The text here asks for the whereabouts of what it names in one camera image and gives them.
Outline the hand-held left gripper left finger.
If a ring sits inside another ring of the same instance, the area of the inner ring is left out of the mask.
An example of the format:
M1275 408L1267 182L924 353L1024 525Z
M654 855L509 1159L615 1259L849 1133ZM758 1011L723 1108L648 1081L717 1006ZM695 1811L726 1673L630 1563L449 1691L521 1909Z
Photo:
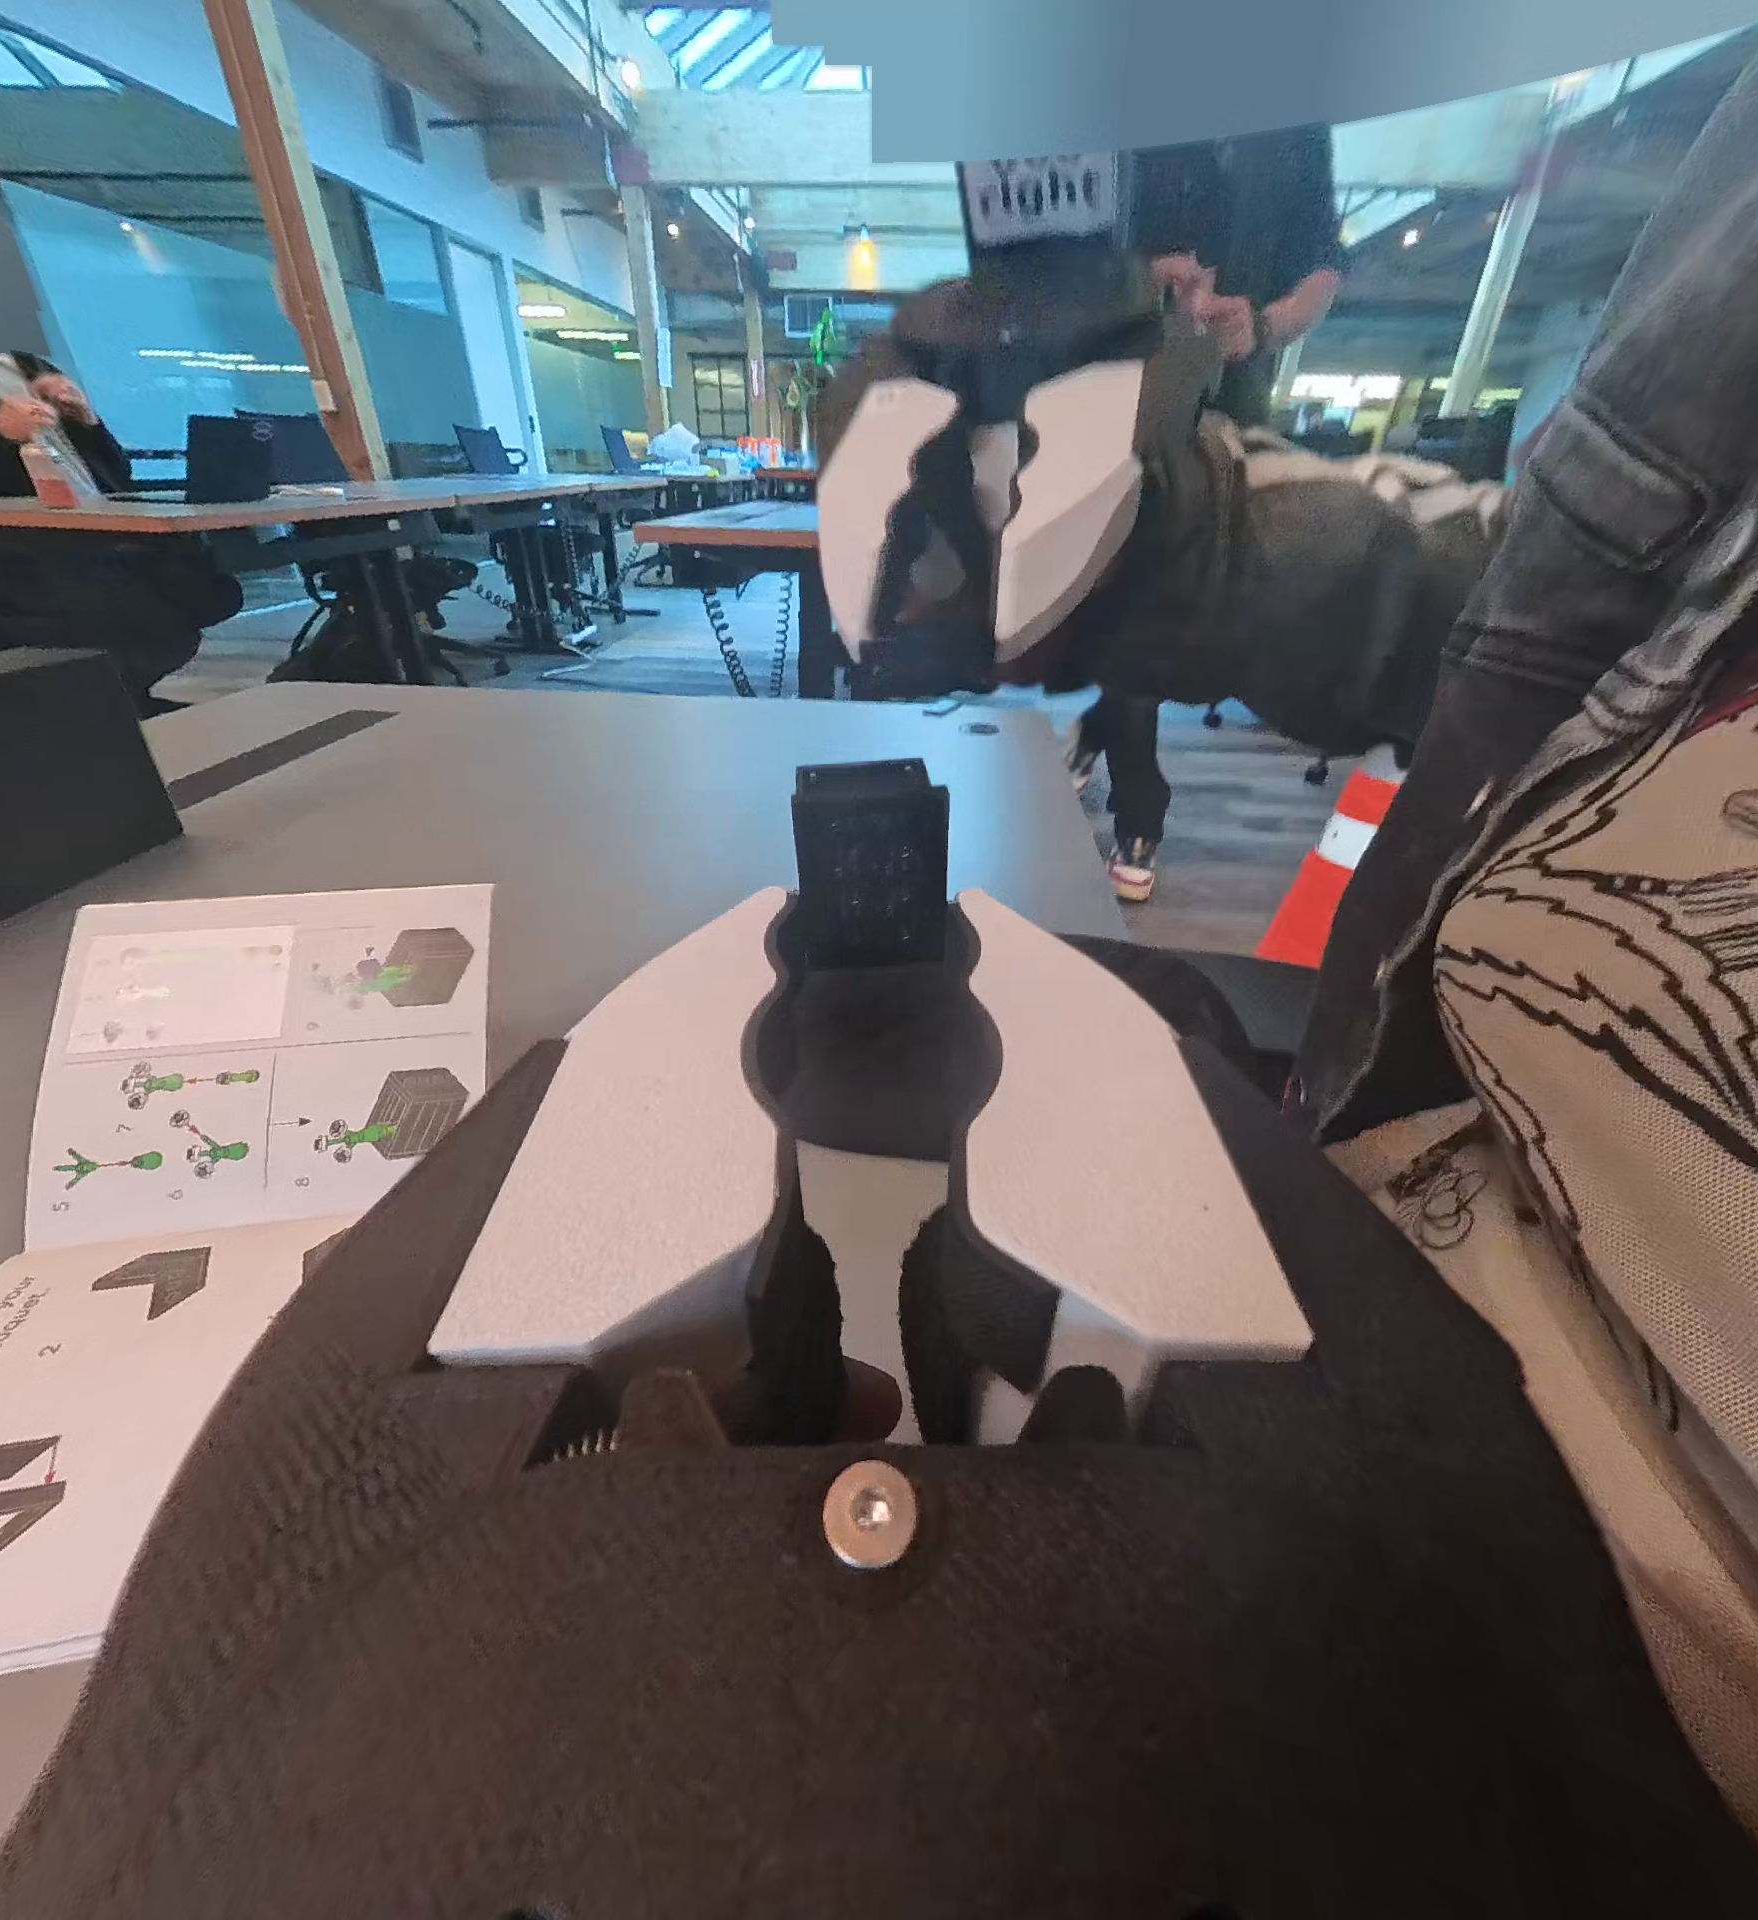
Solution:
M764 888L630 973L568 1033L426 1342L444 1365L739 1369L775 1202L747 1081L771 997Z

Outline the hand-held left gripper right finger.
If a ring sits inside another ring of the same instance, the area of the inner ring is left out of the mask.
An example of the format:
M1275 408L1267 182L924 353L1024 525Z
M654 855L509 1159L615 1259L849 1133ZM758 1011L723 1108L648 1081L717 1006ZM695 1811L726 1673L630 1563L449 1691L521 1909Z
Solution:
M1295 1362L1313 1331L1172 1026L981 890L967 986L999 1050L962 1140L958 1221L1037 1286L1037 1369Z

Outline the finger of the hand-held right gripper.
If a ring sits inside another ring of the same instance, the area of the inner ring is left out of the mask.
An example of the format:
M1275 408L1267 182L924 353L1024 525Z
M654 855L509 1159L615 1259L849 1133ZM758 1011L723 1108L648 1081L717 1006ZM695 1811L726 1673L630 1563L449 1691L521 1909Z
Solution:
M894 638L924 551L916 462L958 416L923 377L839 377L819 411L819 574L851 663Z
M1009 510L993 538L991 644L1025 665L1130 538L1144 364L1102 360L1037 381L1020 401Z

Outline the black lego block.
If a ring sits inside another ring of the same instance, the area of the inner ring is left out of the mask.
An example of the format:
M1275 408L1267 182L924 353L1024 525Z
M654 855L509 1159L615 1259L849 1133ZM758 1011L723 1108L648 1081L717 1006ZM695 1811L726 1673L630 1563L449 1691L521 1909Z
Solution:
M943 959L949 795L921 759L804 765L789 814L805 968Z

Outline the lego instruction booklet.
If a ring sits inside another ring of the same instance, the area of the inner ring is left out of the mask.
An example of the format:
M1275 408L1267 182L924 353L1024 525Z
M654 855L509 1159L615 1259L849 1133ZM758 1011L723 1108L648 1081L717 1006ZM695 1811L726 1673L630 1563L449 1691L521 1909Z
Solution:
M89 1660L308 1263L488 1083L494 886L79 911L0 1263L0 1675Z

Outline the wooden desk black legs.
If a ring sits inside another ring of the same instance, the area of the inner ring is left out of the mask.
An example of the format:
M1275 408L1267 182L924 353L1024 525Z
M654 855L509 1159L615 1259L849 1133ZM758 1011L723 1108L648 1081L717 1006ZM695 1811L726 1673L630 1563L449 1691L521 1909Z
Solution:
M780 701L786 672L792 669L797 701L839 699L843 649L826 610L819 513L813 505L745 500L651 519L633 528L633 541L654 546L670 564L674 581L700 593L728 681L744 701L755 699L758 691L721 607L721 593L762 577L786 580L766 696Z

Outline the orange traffic cone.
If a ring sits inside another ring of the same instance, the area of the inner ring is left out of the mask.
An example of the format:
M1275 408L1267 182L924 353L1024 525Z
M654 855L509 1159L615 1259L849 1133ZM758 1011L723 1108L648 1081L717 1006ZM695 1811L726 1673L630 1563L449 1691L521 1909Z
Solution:
M1404 770L1387 743L1351 770L1317 846L1255 946L1257 961L1302 970L1320 967L1351 875L1372 846L1402 781Z

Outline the person's denim jacket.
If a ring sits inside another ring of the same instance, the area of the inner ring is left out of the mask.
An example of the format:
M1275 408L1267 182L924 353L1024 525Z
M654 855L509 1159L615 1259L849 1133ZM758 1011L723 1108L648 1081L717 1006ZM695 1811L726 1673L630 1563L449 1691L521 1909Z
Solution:
M1447 640L1297 1046L1285 1108L1317 1142L1464 1096L1431 957L1467 857L1556 733L1645 727L1755 587L1758 56L1642 229Z

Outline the person's floral shirt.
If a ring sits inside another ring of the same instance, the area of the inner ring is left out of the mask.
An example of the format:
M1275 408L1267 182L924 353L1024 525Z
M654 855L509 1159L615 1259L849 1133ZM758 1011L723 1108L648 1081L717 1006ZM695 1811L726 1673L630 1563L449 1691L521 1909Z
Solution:
M1758 1844L1758 649L1531 786L1432 989L1467 1096L1333 1161L1514 1349Z

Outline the long wooden desk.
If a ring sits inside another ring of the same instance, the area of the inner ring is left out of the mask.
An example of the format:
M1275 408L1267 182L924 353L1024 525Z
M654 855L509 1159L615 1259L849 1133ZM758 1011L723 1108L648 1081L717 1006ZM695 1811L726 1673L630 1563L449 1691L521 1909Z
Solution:
M99 496L69 509L31 496L0 496L0 538L28 541L62 560L86 546L191 541L230 575L339 565L344 574L343 606L373 644L373 682L426 689L438 682L438 665L403 574L414 551L435 544L447 531L521 534L563 502L578 500L608 513L663 482L648 472L456 475L348 482L333 492L275 492L239 502Z

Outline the black laptop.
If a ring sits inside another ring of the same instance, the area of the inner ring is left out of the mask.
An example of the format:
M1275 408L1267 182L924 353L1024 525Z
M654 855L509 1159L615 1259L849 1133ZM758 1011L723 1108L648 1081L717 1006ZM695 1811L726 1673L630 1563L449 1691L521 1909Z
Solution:
M189 505L239 505L347 482L348 471L318 416L242 409L185 420L184 498Z

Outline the wooden pillar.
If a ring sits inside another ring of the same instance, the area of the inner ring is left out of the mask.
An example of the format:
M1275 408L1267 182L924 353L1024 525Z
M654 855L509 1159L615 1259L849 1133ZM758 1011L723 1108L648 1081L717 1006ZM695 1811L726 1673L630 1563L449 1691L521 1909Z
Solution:
M390 476L339 250L298 117L269 2L202 7L263 226L277 301L298 335L317 411L350 479Z

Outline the black cardboard box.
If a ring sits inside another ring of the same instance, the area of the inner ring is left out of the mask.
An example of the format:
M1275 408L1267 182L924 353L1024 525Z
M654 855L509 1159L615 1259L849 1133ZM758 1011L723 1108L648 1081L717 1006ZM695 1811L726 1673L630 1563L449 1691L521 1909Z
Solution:
M0 924L181 832L106 655L0 653Z

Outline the clear bottle red liquid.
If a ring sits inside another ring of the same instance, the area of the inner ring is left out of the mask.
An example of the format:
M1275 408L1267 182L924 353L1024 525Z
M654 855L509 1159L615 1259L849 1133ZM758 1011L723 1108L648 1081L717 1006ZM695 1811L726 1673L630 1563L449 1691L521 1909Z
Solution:
M101 496L99 479L57 422L21 442L18 458L41 507L79 510Z

